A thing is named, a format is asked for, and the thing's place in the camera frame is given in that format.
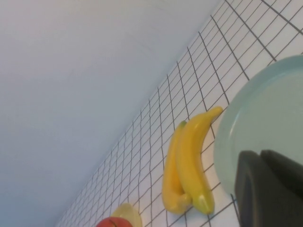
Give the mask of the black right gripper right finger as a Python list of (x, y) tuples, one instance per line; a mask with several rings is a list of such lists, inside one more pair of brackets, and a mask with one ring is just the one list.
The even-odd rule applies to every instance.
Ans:
[(303, 166), (273, 150), (263, 150), (261, 158), (279, 181), (297, 196), (303, 195)]

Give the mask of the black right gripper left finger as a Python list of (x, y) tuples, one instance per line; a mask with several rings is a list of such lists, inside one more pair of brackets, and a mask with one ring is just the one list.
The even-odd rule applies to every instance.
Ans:
[(239, 154), (235, 195), (242, 227), (301, 227), (303, 196), (288, 190), (260, 154)]

